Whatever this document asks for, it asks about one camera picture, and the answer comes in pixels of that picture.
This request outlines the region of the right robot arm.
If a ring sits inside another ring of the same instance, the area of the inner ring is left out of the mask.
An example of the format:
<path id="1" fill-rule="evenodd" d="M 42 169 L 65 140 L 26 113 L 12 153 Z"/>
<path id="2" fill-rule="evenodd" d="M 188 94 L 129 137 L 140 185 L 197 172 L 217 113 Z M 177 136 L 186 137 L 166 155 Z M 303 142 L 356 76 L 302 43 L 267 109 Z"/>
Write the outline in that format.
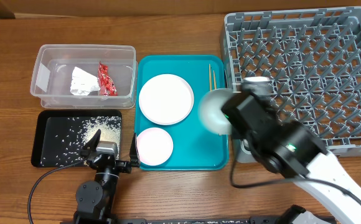
<path id="1" fill-rule="evenodd" d="M 310 129 L 298 121 L 279 123 L 274 108 L 250 91 L 232 95 L 221 111 L 254 159 L 282 175 L 243 188 L 292 182 L 339 222 L 361 223 L 361 187 Z"/>

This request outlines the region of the pink bowl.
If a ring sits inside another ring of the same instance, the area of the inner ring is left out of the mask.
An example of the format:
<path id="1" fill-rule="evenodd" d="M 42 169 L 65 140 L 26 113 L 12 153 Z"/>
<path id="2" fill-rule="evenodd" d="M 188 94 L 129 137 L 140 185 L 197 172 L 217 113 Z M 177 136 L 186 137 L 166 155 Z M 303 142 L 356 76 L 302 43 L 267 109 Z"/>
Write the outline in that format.
<path id="1" fill-rule="evenodd" d="M 171 156 L 174 143 L 171 135 L 161 128 L 148 128 L 136 139 L 139 159 L 148 166 L 165 163 Z"/>

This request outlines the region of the wooden chopstick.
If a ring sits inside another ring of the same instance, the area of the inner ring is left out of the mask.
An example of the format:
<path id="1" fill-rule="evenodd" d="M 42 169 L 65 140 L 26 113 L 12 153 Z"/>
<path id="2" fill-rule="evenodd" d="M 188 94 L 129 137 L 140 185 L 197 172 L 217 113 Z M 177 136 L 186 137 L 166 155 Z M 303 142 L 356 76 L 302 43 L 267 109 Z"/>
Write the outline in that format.
<path id="1" fill-rule="evenodd" d="M 217 82 L 216 82 L 215 71 L 212 72 L 212 76 L 213 76 L 213 89 L 216 90 L 217 89 Z"/>
<path id="2" fill-rule="evenodd" d="M 211 68 L 211 64 L 209 64 L 209 90 L 212 91 L 212 68 Z"/>

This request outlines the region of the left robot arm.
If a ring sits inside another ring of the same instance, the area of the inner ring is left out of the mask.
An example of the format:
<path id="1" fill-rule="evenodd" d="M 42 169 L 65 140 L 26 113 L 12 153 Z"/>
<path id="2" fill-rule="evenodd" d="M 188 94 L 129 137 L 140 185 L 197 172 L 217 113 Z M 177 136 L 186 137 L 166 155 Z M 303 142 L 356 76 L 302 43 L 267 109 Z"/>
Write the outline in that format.
<path id="1" fill-rule="evenodd" d="M 119 160 L 117 144 L 102 141 L 100 136 L 101 131 L 98 130 L 80 151 L 81 157 L 96 174 L 93 180 L 80 184 L 76 191 L 77 210 L 72 223 L 117 223 L 111 207 L 120 173 L 130 174 L 132 168 L 141 165 L 136 146 L 137 135 L 133 136 L 129 161 Z"/>

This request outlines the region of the cream paper cup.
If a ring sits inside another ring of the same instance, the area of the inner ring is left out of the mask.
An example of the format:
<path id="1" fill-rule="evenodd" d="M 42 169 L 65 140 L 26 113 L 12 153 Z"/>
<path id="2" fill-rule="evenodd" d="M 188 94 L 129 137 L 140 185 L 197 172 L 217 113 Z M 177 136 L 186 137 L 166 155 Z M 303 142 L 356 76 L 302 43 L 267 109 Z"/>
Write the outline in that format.
<path id="1" fill-rule="evenodd" d="M 250 145 L 249 145 L 249 143 L 248 143 L 248 141 L 247 141 L 246 139 L 244 139 L 244 140 L 241 142 L 240 147 L 242 148 L 242 151 L 243 151 L 245 154 L 251 155 Z"/>

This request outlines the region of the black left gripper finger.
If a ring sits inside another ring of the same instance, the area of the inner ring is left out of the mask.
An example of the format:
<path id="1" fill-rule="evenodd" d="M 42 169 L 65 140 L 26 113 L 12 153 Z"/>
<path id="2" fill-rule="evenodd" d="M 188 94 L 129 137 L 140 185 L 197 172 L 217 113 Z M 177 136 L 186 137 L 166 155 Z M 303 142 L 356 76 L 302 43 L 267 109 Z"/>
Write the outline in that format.
<path id="1" fill-rule="evenodd" d="M 131 147 L 129 150 L 129 158 L 130 158 L 130 164 L 132 167 L 140 167 L 140 159 L 139 159 L 138 148 L 137 148 L 136 133 L 133 134 L 133 139 L 132 139 Z"/>
<path id="2" fill-rule="evenodd" d="M 98 129 L 92 138 L 82 147 L 81 152 L 96 151 L 96 147 L 100 142 L 101 130 Z"/>

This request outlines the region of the grey-white bowl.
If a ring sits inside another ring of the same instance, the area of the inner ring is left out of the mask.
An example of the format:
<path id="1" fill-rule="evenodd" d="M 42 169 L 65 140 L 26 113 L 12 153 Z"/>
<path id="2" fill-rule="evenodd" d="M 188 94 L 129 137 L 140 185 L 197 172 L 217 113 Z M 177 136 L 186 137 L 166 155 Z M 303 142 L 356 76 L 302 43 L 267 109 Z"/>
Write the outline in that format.
<path id="1" fill-rule="evenodd" d="M 199 119 L 211 133 L 228 135 L 232 125 L 222 113 L 222 106 L 234 95 L 228 88 L 219 88 L 206 93 L 199 104 Z"/>

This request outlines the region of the red snack wrapper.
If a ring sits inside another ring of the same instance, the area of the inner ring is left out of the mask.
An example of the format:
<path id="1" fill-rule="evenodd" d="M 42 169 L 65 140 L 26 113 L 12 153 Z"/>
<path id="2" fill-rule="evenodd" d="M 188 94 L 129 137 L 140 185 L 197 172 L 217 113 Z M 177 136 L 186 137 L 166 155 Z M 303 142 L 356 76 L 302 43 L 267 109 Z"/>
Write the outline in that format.
<path id="1" fill-rule="evenodd" d="M 100 86 L 99 94 L 101 96 L 117 96 L 117 89 L 114 81 L 108 74 L 108 66 L 99 63 L 98 67 L 98 84 Z"/>

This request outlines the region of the white round plate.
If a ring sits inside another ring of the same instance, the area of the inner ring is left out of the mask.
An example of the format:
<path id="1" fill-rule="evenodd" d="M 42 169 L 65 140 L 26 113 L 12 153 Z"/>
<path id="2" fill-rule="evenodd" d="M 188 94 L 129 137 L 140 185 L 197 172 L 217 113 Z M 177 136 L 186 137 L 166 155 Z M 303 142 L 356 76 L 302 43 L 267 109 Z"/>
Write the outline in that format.
<path id="1" fill-rule="evenodd" d="M 186 119 L 194 106 L 194 92 L 181 77 L 161 74 L 149 79 L 139 92 L 139 109 L 151 122 L 173 125 Z"/>

